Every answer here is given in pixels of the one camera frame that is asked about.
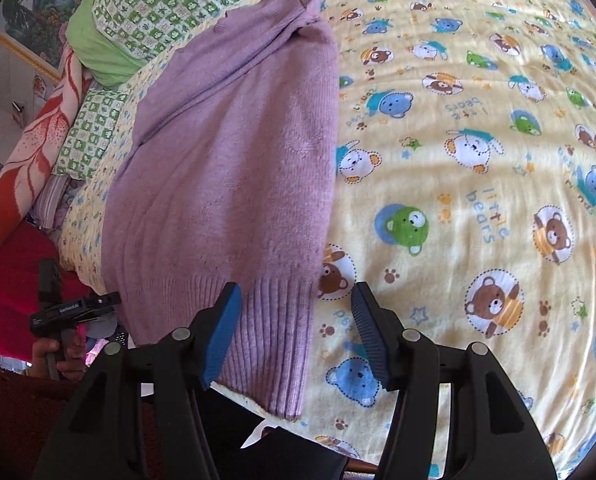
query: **metal screw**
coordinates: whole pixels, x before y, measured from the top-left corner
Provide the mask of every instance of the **metal screw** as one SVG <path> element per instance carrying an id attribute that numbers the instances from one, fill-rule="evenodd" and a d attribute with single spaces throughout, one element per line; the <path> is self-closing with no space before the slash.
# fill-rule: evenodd
<path id="1" fill-rule="evenodd" d="M 415 330 L 414 328 L 408 328 L 402 332 L 402 336 L 407 341 L 415 343 L 420 339 L 420 332 L 418 332 L 418 330 Z"/>
<path id="2" fill-rule="evenodd" d="M 489 349 L 487 348 L 487 345 L 485 345 L 484 343 L 481 343 L 480 341 L 476 341 L 472 345 L 472 350 L 473 350 L 473 353 L 478 354 L 478 355 L 485 355 L 489 351 Z"/>
<path id="3" fill-rule="evenodd" d="M 190 336 L 191 332 L 189 332 L 189 329 L 185 327 L 176 328 L 171 333 L 171 337 L 176 341 L 184 341 L 185 339 L 188 339 Z"/>
<path id="4" fill-rule="evenodd" d="M 114 341 L 104 346 L 104 353 L 107 355 L 116 355 L 120 351 L 120 348 L 122 348 L 120 343 Z"/>

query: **hand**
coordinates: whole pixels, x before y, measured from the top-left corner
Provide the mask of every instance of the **hand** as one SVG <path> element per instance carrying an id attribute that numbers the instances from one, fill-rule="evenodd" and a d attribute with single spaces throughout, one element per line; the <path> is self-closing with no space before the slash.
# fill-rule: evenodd
<path id="1" fill-rule="evenodd" d="M 46 355 L 55 352 L 60 348 L 60 343 L 55 339 L 42 338 L 33 343 L 31 350 L 32 361 L 28 375 L 40 379 L 49 378 L 49 367 L 47 367 Z M 73 337 L 72 345 L 66 350 L 66 360 L 56 363 L 56 368 L 70 381 L 79 381 L 82 379 L 86 370 L 84 364 L 84 354 L 86 349 L 82 338 L 76 334 Z"/>

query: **purple sweater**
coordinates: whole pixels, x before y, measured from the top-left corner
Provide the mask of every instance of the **purple sweater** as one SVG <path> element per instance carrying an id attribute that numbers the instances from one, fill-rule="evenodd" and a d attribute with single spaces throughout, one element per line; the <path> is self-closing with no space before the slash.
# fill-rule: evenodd
<path id="1" fill-rule="evenodd" d="M 178 50 L 140 102 L 109 193 L 102 270 L 137 344 L 243 310 L 220 382 L 300 414 L 331 214 L 337 45 L 320 0 L 262 0 Z"/>

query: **framed picture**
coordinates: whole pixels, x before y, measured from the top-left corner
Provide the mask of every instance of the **framed picture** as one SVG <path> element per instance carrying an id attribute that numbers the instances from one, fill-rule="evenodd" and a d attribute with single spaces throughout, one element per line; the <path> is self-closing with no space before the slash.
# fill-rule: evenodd
<path id="1" fill-rule="evenodd" d="M 57 82 L 66 26 L 81 1 L 2 0 L 0 43 Z"/>

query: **bed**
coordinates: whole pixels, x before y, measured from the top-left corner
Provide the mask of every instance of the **bed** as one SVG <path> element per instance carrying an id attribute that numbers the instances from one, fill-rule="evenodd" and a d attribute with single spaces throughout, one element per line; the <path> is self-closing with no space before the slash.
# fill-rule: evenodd
<path id="1" fill-rule="evenodd" d="M 255 4 L 259 0 L 243 0 Z M 588 0 L 322 0 L 339 45 L 336 184 L 302 411 L 270 422 L 378 463 L 395 405 L 368 367 L 350 291 L 406 328 L 492 349 L 561 478 L 596 442 L 596 10 Z M 105 203 L 140 100 L 191 28 L 118 88 L 98 170 L 60 237 L 98 293 Z M 443 474 L 441 388 L 431 478 Z"/>

